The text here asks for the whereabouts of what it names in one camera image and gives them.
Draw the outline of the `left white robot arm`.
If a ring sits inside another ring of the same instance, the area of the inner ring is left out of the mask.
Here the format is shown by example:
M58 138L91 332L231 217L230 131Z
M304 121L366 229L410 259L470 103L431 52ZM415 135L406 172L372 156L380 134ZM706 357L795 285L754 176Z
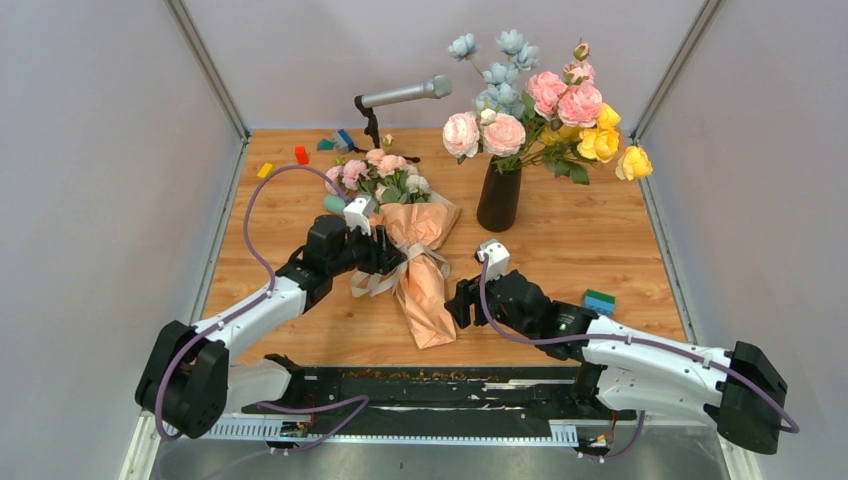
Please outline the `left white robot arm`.
M405 259L382 225L364 230L340 216L317 217L305 243L259 290L195 325L174 320L160 330L135 402L191 439L206 434L223 414L259 402L270 401L283 413L298 411L307 389L293 377L295 365L287 357L271 354L240 366L234 360L312 309L336 276L353 270L385 275Z

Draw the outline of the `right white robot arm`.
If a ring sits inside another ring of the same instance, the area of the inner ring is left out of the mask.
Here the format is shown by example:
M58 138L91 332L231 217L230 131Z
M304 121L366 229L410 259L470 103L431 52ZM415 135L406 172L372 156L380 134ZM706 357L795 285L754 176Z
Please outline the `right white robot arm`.
M516 271L465 279L444 304L457 325L490 325L580 369L571 403L584 417L644 411L714 425L725 440L773 455L800 427L785 409L788 386L766 354L686 344L638 331L584 306L553 300Z

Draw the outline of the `beige ribbon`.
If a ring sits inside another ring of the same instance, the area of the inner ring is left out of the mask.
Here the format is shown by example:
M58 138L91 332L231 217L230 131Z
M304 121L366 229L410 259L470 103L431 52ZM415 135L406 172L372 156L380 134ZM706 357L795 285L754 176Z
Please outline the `beige ribbon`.
M350 279L351 294L359 298L365 295L374 297L385 291L395 293L401 278L408 270L410 261L419 256L426 256L432 260L444 278L447 278L450 274L451 268L448 260L427 245L420 242L401 244L400 249L406 254L407 260L390 274L381 275L378 273L367 274L361 271L355 272Z

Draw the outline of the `peach paper bouquet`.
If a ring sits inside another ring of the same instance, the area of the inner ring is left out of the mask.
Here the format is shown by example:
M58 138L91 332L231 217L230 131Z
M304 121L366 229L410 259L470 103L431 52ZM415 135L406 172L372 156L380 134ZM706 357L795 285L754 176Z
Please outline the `peach paper bouquet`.
M449 344L457 339L454 320L444 306L450 263L438 249L458 220L460 208L433 190L416 162L395 152L393 143L386 134L362 158L339 158L327 171L330 194L324 207L333 213L342 211L344 202L337 187L351 196L367 194L377 201L370 222L386 229L405 259L386 274L355 273L350 281L352 295L394 295L418 348Z

